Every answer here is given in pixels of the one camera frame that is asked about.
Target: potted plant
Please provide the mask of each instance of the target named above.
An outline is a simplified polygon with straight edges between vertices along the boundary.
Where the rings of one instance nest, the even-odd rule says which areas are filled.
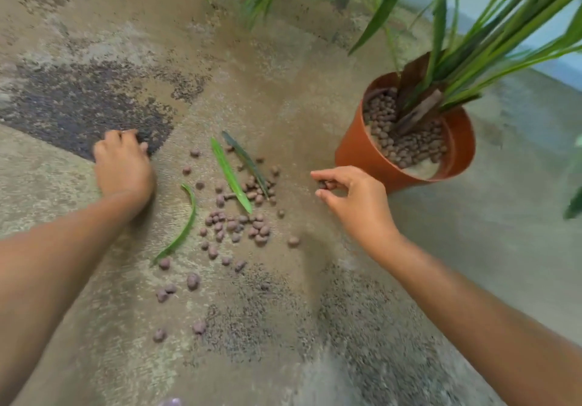
[[[364,1],[374,15],[350,53],[380,29],[389,32],[385,23],[398,0]],[[582,7],[557,39],[537,49],[519,49],[572,1],[490,0],[469,32],[458,38],[459,0],[448,34],[447,0],[433,0],[427,7],[433,9],[432,50],[402,72],[370,84],[336,151],[336,164],[361,167],[389,192],[461,173],[475,152],[463,105],[480,98],[485,87],[507,74],[582,50]],[[272,2],[246,0],[250,21],[265,14]],[[431,177],[414,171],[415,165],[431,160],[437,166]]]

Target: hand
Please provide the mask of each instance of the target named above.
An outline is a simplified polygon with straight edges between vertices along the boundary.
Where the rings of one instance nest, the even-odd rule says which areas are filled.
[[[156,174],[149,164],[147,143],[139,144],[135,134],[135,130],[110,130],[93,147],[93,154],[97,185],[103,196],[127,193],[139,212],[156,188]]]
[[[317,181],[325,181],[329,189],[344,188],[347,197],[341,198],[329,189],[319,189],[316,195],[326,203],[342,222],[346,231],[369,251],[371,243],[390,236],[399,238],[394,225],[386,189],[382,182],[357,167],[337,167],[312,171]]]

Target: person's right arm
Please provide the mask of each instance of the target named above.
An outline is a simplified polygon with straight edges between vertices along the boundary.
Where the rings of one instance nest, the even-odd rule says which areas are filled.
[[[382,183],[356,167],[315,171],[348,190],[320,197],[508,406],[582,405],[582,349],[402,236]]]

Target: person's left arm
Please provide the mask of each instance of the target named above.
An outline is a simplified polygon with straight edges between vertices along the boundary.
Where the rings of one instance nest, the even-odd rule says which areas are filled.
[[[0,241],[0,405],[16,397],[91,273],[152,196],[156,177],[133,132],[94,148],[102,198]]]

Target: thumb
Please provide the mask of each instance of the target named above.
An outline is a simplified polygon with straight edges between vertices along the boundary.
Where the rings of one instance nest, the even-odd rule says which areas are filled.
[[[336,195],[331,193],[331,191],[326,189],[317,190],[316,196],[320,198],[324,203],[326,203],[332,212],[339,216],[339,211],[343,202],[343,198],[337,197]]]

